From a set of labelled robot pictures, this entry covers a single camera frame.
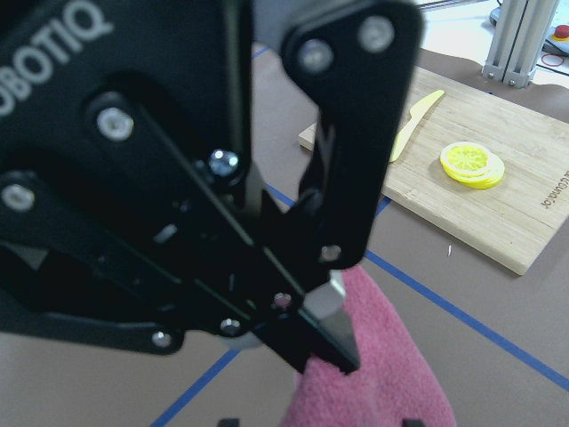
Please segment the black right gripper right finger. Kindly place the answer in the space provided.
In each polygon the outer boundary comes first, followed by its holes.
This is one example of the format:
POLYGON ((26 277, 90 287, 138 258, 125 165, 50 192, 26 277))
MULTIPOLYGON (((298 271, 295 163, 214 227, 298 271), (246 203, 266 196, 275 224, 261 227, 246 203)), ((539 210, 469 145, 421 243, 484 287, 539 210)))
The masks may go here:
POLYGON ((341 307, 323 314, 318 291, 361 261, 412 80, 423 19, 408 1, 283 1, 279 55, 318 106, 316 144, 296 204, 279 228, 279 256, 302 296, 279 318, 279 354, 303 372, 319 357, 359 368, 341 307))

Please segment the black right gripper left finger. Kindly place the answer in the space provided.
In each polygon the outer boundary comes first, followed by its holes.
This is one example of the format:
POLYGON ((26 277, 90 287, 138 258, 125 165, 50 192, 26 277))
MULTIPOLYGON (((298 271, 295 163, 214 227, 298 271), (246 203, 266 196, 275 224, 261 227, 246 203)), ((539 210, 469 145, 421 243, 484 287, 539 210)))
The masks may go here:
POLYGON ((150 354, 190 330, 307 363, 305 279, 261 184, 223 179, 177 117, 126 91, 49 96, 1 122, 1 328, 150 354))

